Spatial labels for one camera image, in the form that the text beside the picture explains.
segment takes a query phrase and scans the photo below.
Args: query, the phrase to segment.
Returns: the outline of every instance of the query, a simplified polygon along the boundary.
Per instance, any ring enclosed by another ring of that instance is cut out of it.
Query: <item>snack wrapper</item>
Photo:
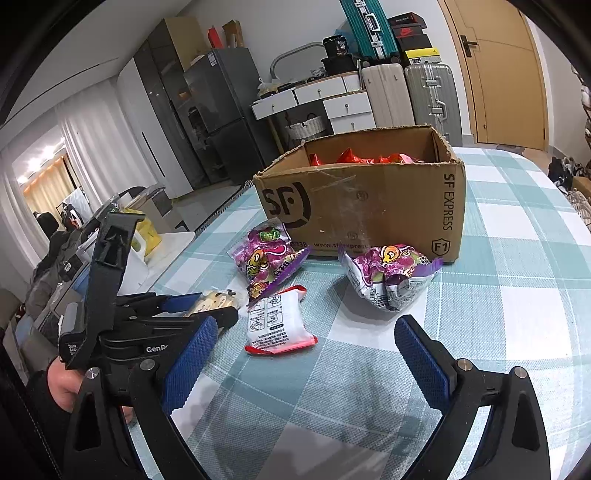
[[[305,295],[306,289],[296,285],[256,302],[248,311],[248,344],[244,350],[254,355],[276,355],[318,343],[301,316],[300,302]]]
[[[309,160],[310,160],[311,167],[319,167],[321,165],[324,165],[322,163],[322,161],[320,160],[320,157],[315,153],[311,153],[309,155]],[[339,159],[336,161],[336,163],[361,163],[361,164],[365,164],[365,165],[373,165],[373,164],[379,164],[379,163],[411,164],[411,163],[423,163],[423,162],[421,160],[416,159],[416,158],[409,157],[408,155],[406,155],[404,153],[393,153],[389,157],[383,157],[380,155],[379,158],[377,158],[377,159],[376,158],[360,158],[357,155],[355,155],[350,148],[348,148],[343,153],[341,153],[341,155],[340,155]]]
[[[240,243],[228,251],[244,273],[248,286],[248,306],[275,294],[310,254],[311,247],[295,251],[285,225],[272,218],[254,227]]]
[[[232,290],[207,290],[195,301],[193,306],[187,310],[183,317],[190,317],[193,313],[206,312],[208,310],[234,307],[239,310],[243,305],[243,299]]]
[[[376,161],[373,158],[359,158],[357,155],[353,153],[353,150],[348,148],[343,153],[341,153],[339,159],[336,161],[337,163],[362,163],[366,165],[374,164]]]
[[[381,310],[400,312],[429,286],[443,259],[432,262],[408,245],[370,248],[351,258],[339,246],[339,261],[360,297]]]
[[[310,167],[320,167],[322,163],[315,153],[310,154]]]

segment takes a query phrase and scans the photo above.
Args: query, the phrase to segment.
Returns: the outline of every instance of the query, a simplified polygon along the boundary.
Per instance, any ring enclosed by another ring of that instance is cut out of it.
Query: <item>purple snack bag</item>
[[[443,259],[432,262],[408,245],[370,248],[356,258],[339,247],[339,261],[357,294],[381,310],[399,312],[431,283]]]
[[[250,282],[248,306],[280,290],[281,283],[300,268],[311,247],[295,251],[285,225],[272,218],[254,227],[228,251]]]

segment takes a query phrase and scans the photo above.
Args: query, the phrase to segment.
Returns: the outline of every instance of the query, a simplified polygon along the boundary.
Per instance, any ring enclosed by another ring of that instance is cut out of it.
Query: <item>teal suitcase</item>
[[[340,0],[347,15],[359,51],[377,61],[398,63],[398,52],[392,29],[378,0]]]

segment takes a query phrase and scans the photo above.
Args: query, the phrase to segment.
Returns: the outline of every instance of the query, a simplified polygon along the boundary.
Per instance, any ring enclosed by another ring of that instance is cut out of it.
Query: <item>white suitcase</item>
[[[376,127],[415,124],[404,71],[399,63],[367,67],[361,70],[361,75]]]

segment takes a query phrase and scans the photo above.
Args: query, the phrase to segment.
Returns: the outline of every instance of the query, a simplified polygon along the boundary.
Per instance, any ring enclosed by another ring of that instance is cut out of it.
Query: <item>drawer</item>
[[[336,134],[355,132],[367,128],[375,128],[374,115],[370,113],[358,113],[357,115],[340,116],[333,118],[330,123]]]
[[[328,118],[371,112],[368,94],[353,93],[324,101],[324,109]]]
[[[361,90],[361,82],[359,81],[358,73],[355,73],[353,75],[343,75],[343,80],[345,82],[345,89],[348,92],[355,92],[356,90]]]
[[[274,113],[282,112],[288,108],[297,106],[296,97],[293,90],[276,93],[270,97],[263,98],[258,103],[252,105],[252,113],[257,120],[271,116]]]
[[[300,104],[341,95],[342,93],[347,93],[343,77],[326,79],[295,89],[295,96]]]

